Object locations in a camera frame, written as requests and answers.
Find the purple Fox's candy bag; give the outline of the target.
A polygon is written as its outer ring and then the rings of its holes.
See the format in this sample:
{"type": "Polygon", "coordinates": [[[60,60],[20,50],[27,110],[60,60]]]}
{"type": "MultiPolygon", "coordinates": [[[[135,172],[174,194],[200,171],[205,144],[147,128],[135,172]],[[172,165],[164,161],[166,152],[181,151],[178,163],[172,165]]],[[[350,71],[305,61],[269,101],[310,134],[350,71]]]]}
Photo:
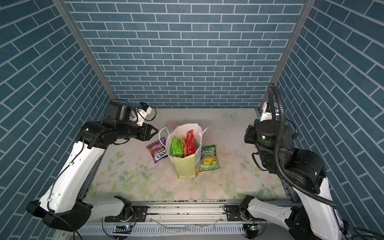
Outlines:
{"type": "Polygon", "coordinates": [[[165,144],[166,144],[166,139],[162,137],[159,140],[146,146],[147,150],[152,155],[154,163],[157,163],[160,160],[168,157],[165,144]]]}

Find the white green paper bag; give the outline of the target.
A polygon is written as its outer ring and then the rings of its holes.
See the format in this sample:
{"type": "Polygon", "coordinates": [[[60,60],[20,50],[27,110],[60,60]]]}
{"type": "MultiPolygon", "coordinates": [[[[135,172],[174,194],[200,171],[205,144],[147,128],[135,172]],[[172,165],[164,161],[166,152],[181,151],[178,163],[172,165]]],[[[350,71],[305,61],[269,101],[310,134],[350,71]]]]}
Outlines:
{"type": "Polygon", "coordinates": [[[195,178],[197,176],[197,172],[200,167],[201,155],[202,155],[202,140],[203,134],[209,128],[205,128],[204,130],[198,124],[184,124],[176,127],[173,132],[169,132],[167,127],[162,128],[159,131],[159,140],[162,137],[162,131],[166,130],[166,143],[163,146],[166,148],[169,159],[175,167],[179,179],[190,179],[195,178]],[[193,135],[195,139],[195,146],[197,146],[197,150],[194,154],[184,157],[178,158],[171,155],[171,145],[173,137],[178,137],[182,134],[186,137],[186,133],[189,130],[193,130],[193,135]]]}

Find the green yellow lemon candy bag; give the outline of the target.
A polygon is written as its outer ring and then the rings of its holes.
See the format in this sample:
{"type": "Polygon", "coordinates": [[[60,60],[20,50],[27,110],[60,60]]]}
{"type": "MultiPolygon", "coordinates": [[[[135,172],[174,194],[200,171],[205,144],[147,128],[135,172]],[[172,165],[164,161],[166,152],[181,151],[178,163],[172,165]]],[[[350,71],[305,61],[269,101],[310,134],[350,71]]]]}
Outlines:
{"type": "Polygon", "coordinates": [[[202,146],[199,172],[212,171],[220,168],[215,145],[202,146]]]}

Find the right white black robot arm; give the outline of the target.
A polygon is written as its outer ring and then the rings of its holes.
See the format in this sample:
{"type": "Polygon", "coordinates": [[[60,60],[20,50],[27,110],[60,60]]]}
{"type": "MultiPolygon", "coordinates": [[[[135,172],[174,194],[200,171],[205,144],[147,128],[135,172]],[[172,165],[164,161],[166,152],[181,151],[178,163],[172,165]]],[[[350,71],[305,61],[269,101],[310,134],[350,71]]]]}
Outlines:
{"type": "Polygon", "coordinates": [[[329,181],[322,158],[309,150],[293,147],[295,132],[288,126],[281,139],[279,161],[282,171],[291,179],[288,183],[298,194],[302,206],[280,207],[247,195],[239,205],[244,220],[263,219],[286,230],[296,240],[340,240],[348,230],[333,206],[311,198],[297,188],[332,200],[329,181]]]}

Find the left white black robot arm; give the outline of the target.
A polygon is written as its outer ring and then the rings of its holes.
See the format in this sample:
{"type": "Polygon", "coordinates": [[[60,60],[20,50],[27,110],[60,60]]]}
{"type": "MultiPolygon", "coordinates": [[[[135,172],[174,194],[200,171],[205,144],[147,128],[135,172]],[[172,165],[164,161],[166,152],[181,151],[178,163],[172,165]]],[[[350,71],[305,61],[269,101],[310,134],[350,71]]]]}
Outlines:
{"type": "Polygon", "coordinates": [[[109,146],[118,140],[146,142],[158,133],[148,119],[155,111],[147,103],[132,105],[125,100],[111,100],[101,121],[90,121],[80,128],[70,156],[51,187],[39,200],[29,202],[26,211],[48,227],[67,232],[76,232],[87,222],[106,217],[131,221],[135,216],[132,203],[124,197],[100,202],[84,198],[109,146]]]}

